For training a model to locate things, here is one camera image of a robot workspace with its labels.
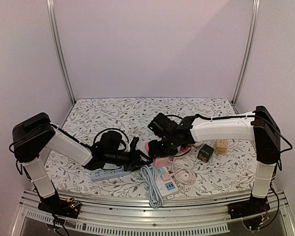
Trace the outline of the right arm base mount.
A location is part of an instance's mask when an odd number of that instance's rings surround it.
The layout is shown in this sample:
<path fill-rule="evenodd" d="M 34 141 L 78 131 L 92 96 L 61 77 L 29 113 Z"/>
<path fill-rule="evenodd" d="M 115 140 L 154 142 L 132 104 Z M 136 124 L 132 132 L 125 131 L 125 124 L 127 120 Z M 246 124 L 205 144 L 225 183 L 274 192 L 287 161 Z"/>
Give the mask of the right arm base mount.
<path fill-rule="evenodd" d="M 270 210 L 267 197 L 256 198 L 250 195 L 248 200 L 228 204 L 228 214 L 231 219 L 260 214 Z"/>

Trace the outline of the white power strip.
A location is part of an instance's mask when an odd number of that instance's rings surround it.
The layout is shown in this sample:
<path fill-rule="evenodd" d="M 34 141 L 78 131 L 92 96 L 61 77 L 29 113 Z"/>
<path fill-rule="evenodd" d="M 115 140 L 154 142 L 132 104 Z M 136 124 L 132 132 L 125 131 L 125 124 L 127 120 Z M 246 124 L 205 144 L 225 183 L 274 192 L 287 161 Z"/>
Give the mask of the white power strip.
<path fill-rule="evenodd" d="M 156 186 L 163 198 L 172 199 L 178 192 L 178 186 L 166 167 L 156 169 Z"/>

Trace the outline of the dark green cube adapter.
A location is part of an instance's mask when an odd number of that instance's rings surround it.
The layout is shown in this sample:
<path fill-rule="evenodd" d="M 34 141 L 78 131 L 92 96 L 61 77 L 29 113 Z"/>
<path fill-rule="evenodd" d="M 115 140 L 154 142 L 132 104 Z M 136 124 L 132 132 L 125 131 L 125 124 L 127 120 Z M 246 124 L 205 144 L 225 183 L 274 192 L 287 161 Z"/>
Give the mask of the dark green cube adapter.
<path fill-rule="evenodd" d="M 202 160 L 203 162 L 207 163 L 211 159 L 213 153 L 214 153 L 214 148 L 207 145 L 207 144 L 204 144 L 200 148 L 197 158 L 199 160 Z"/>

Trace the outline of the grey-blue power strip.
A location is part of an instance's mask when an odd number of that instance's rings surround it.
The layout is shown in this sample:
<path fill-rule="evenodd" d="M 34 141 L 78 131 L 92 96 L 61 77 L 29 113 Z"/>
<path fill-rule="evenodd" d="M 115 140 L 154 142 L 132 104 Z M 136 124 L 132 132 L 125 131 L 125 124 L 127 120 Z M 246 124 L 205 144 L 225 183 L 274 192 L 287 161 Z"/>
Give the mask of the grey-blue power strip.
<path fill-rule="evenodd" d="M 108 180 L 111 178 L 123 177 L 130 175 L 130 172 L 124 170 L 123 166 L 107 164 L 103 169 L 97 169 L 90 172 L 90 178 L 93 182 Z"/>

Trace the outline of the beige cube socket adapter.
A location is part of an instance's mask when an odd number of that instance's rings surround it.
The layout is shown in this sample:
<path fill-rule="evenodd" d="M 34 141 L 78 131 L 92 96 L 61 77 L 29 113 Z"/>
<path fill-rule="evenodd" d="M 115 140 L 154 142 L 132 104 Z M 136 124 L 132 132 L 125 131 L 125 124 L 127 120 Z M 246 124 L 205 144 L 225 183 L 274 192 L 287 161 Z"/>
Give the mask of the beige cube socket adapter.
<path fill-rule="evenodd" d="M 216 140 L 214 144 L 215 155 L 226 155 L 227 149 L 228 149 L 227 140 Z"/>

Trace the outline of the pink plug adapter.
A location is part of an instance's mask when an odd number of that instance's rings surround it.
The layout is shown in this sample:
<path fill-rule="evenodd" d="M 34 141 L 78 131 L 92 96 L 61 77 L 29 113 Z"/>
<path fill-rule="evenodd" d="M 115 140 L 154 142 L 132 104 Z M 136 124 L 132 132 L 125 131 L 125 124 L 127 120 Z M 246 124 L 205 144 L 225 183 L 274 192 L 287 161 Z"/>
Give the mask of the pink plug adapter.
<path fill-rule="evenodd" d="M 149 152 L 149 150 L 150 150 L 149 142 L 146 142 L 145 143 L 145 149 L 146 149 L 147 152 Z"/>

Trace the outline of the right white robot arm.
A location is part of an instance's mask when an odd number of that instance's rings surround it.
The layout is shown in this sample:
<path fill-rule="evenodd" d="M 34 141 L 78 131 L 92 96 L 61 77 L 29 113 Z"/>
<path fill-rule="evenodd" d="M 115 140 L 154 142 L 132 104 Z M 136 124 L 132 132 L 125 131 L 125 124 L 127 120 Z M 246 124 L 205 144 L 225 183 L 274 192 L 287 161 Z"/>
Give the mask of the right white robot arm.
<path fill-rule="evenodd" d="M 266 198 L 276 167 L 281 168 L 281 134 L 276 122 L 264 106 L 254 111 L 226 117 L 204 117 L 200 114 L 186 116 L 180 123 L 159 113 L 148 125 L 159 137 L 146 144 L 151 158 L 167 157 L 178 153 L 179 147 L 187 147 L 206 140 L 247 140 L 255 143 L 257 169 L 251 199 L 244 204 L 248 214 L 260 210 Z"/>

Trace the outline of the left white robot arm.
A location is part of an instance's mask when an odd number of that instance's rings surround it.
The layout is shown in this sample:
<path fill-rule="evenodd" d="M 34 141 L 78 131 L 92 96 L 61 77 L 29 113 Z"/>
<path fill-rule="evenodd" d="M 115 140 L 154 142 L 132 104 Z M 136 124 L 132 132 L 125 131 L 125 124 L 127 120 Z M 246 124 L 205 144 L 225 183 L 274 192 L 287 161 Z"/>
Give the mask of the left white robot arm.
<path fill-rule="evenodd" d="M 90 171 L 113 164 L 131 172 L 152 163 L 149 156 L 136 148 L 139 141 L 137 137 L 123 140 L 125 133 L 115 128 L 101 131 L 99 137 L 89 146 L 51 123 L 46 113 L 39 113 L 12 129 L 13 142 L 9 150 L 22 164 L 42 204 L 52 213 L 60 213 L 63 202 L 39 157 L 44 148 L 71 158 Z"/>

